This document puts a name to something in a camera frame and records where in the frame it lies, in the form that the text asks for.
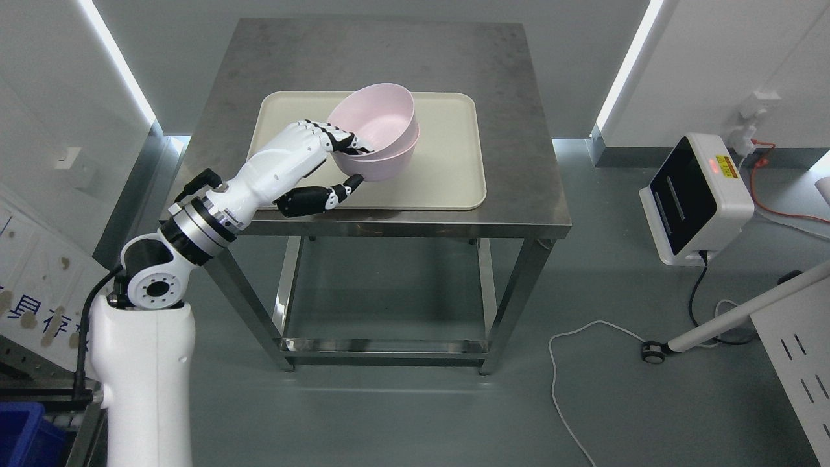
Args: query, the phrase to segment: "robot finger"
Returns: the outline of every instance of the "robot finger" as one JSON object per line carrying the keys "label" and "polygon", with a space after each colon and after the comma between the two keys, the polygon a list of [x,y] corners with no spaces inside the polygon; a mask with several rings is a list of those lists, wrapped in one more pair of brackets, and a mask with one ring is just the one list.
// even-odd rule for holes
{"label": "robot finger", "polygon": [[330,123],[320,123],[306,120],[306,128],[312,130],[316,135],[320,134],[320,144],[327,152],[342,152],[347,155],[368,154],[374,148],[366,140],[351,131],[341,130]]}

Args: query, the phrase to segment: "orange cable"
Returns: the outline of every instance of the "orange cable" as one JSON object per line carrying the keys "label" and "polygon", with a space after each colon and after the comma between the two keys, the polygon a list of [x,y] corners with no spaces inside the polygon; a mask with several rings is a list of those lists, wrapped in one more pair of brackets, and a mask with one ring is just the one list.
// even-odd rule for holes
{"label": "orange cable", "polygon": [[769,149],[767,149],[761,155],[761,157],[758,158],[758,161],[755,162],[755,164],[752,166],[752,171],[749,173],[749,194],[752,196],[752,200],[761,209],[763,209],[765,211],[769,211],[772,214],[777,214],[779,216],[784,216],[784,217],[798,218],[798,219],[816,220],[818,222],[824,222],[824,223],[830,224],[830,220],[828,220],[828,219],[820,218],[820,217],[817,217],[817,216],[812,216],[812,215],[809,215],[809,214],[782,213],[781,211],[776,211],[775,209],[771,209],[771,208],[765,206],[763,203],[761,203],[758,200],[758,195],[755,194],[755,171],[758,168],[764,167],[765,165],[769,164],[769,159],[767,159],[767,155],[770,152],[772,152],[773,149],[775,149],[775,143],[766,143],[766,142],[758,141],[758,140],[752,140],[752,143],[755,144],[755,145],[769,146]]}

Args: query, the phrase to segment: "pink bowl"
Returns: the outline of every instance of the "pink bowl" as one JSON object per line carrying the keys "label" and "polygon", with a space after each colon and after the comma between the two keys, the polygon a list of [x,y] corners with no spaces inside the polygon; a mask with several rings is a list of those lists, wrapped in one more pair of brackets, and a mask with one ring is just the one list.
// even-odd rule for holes
{"label": "pink bowl", "polygon": [[415,138],[409,147],[385,159],[366,160],[364,158],[351,157],[335,152],[332,153],[334,155],[334,162],[344,174],[361,174],[364,180],[368,182],[379,182],[381,180],[391,179],[406,169],[407,165],[409,165],[409,160],[413,157],[417,137],[420,133],[417,125],[415,125],[415,129]]}
{"label": "pink bowl", "polygon": [[380,83],[346,96],[329,114],[328,122],[353,131],[375,151],[355,159],[383,160],[408,150],[417,141],[415,100],[407,88]]}

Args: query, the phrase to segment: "robotic arm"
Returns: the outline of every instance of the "robotic arm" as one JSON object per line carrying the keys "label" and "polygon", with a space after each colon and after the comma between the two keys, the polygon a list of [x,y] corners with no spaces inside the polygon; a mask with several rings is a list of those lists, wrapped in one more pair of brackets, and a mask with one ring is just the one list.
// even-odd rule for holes
{"label": "robotic arm", "polygon": [[[182,302],[190,273],[235,240],[259,208],[276,204],[294,217],[342,203],[363,177],[294,188],[333,151],[359,155],[372,148],[330,124],[292,123],[227,182],[203,172],[176,198],[169,220],[124,246],[115,291],[95,297],[90,310],[90,358],[108,409],[109,467],[192,465],[188,379],[195,327]],[[183,203],[206,184],[212,189],[204,196]],[[81,374],[82,360],[79,354]]]}

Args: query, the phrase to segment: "table top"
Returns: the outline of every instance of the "table top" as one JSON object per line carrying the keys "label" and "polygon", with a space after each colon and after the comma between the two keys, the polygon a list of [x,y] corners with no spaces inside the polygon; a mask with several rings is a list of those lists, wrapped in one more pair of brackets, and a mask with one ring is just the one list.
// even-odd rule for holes
{"label": "table top", "polygon": [[263,209],[244,234],[563,238],[568,233],[568,205],[524,28],[512,23],[241,19],[166,205],[207,167],[223,179],[237,173],[260,104],[272,92],[355,91],[378,82],[472,98],[487,183],[484,203],[470,211],[334,209],[293,219]]}

